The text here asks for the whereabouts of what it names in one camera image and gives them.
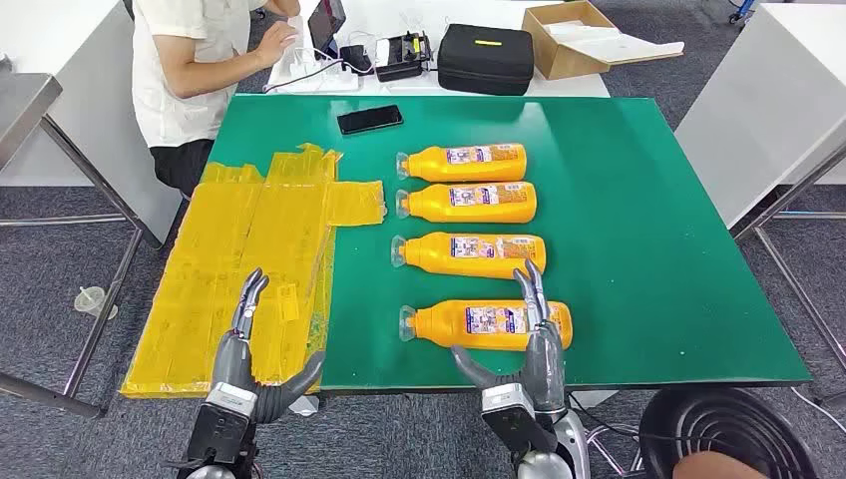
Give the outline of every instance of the green table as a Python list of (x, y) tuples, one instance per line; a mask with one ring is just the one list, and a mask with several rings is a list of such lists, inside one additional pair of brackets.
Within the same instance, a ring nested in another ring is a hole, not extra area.
[[(396, 104), (399, 127), (342, 137), (335, 117)], [(699, 184), (647, 99), (236, 96), (211, 152), (266, 173), (277, 151), (310, 142), (344, 153), (339, 179), (382, 180), (384, 224), (337, 231), (324, 390), (464, 387), (447, 349), (397, 334), (403, 304), (518, 298), (508, 280), (430, 274), (390, 264), (394, 235), (525, 233), (545, 239), (548, 298), (566, 302), (575, 388), (684, 382), (785, 384), (810, 376)], [(519, 142), (538, 214), (527, 225), (397, 220), (397, 152)], [(509, 372), (522, 353), (473, 351)]]

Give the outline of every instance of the yellow taped board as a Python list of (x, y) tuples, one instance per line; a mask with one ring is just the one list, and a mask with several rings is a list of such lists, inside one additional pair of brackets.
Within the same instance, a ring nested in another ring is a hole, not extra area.
[(387, 213), (382, 182), (332, 182), (328, 185), (326, 214), (331, 226), (379, 225)]
[[(124, 395), (205, 395), (217, 342), (231, 327), (241, 285), (256, 266), (270, 277), (250, 341), (256, 378), (283, 382), (308, 354), (324, 348), (334, 257), (329, 212), (342, 212), (335, 219), (349, 224), (362, 221), (337, 207), (353, 195), (368, 210), (359, 214), (363, 221), (379, 216), (381, 223), (384, 200), (379, 182), (333, 186), (340, 154), (313, 145), (301, 149), (274, 155), (266, 179), (252, 165), (207, 165), (121, 388)], [(330, 190), (336, 190), (332, 198)]]

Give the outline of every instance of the power strip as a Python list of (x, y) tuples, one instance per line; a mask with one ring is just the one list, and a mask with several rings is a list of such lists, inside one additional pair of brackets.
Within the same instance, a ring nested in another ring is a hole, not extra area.
[(288, 71), (282, 74), (283, 68), (276, 68), (270, 72), (270, 78), (267, 80), (267, 85), (272, 87), (297, 78), (297, 80), (289, 85), (274, 88), (267, 93), (336, 93), (336, 92), (354, 92), (360, 88), (358, 75), (350, 70), (344, 71), (340, 64), (332, 65), (326, 70), (317, 73), (316, 75), (304, 78), (314, 72), (325, 68), (330, 62), (303, 60), (293, 62), (290, 64)]

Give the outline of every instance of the robotic hand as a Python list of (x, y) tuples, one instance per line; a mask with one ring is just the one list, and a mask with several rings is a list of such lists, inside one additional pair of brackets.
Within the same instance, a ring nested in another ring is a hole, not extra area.
[(568, 408), (564, 384), (564, 349), (556, 325), (549, 321), (541, 272), (526, 259), (526, 277), (518, 269), (529, 324), (523, 368), (496, 375), (453, 346), (458, 369), (482, 389), (482, 417), (512, 452), (518, 478), (588, 479), (588, 444), (576, 412)]
[(312, 354), (302, 371), (279, 386), (262, 386), (252, 376), (252, 317), (269, 282), (257, 268), (243, 284), (232, 328), (217, 346), (211, 391), (200, 407), (188, 450), (183, 461), (166, 463), (179, 469), (178, 479), (260, 478), (254, 463), (255, 425), (278, 419), (320, 374), (323, 351)]

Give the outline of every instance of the orange bottle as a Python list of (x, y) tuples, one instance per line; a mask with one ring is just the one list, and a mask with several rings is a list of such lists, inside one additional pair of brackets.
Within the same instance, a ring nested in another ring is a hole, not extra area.
[(429, 272), (511, 279), (514, 269), (526, 271), (526, 258), (543, 272), (544, 241), (531, 235), (430, 233), (423, 238), (394, 237), (391, 263), (413, 264)]
[[(570, 347), (573, 323), (562, 302), (549, 302), (550, 321)], [(535, 324), (529, 324), (526, 303), (521, 299), (448, 300), (417, 309), (403, 306), (399, 312), (399, 337), (429, 339), (443, 347), (460, 345), (475, 349), (523, 351)]]
[(400, 180), (427, 182), (515, 182), (526, 174), (526, 149), (518, 143), (478, 147), (429, 147), (413, 155), (397, 154)]
[(528, 223), (538, 209), (535, 186), (526, 182), (432, 185), (396, 194), (399, 218), (432, 223)]

